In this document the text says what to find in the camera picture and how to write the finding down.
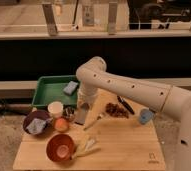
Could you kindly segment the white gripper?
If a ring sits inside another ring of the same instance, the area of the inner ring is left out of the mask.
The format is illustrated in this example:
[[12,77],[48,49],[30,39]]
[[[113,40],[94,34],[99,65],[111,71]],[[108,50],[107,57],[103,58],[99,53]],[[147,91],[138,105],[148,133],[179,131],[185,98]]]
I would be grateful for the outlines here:
[[78,107],[81,107],[83,104],[87,104],[89,109],[92,109],[97,96],[97,88],[88,84],[81,83],[80,87],[78,88]]

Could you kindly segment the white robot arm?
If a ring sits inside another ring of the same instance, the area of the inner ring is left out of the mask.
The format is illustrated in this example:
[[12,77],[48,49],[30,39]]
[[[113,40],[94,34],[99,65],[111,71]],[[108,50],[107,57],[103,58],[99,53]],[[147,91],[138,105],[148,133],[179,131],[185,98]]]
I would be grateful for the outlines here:
[[180,122],[173,171],[191,171],[191,91],[174,85],[114,75],[107,64],[95,56],[76,70],[80,81],[78,99],[93,104],[99,88],[131,99],[157,113]]

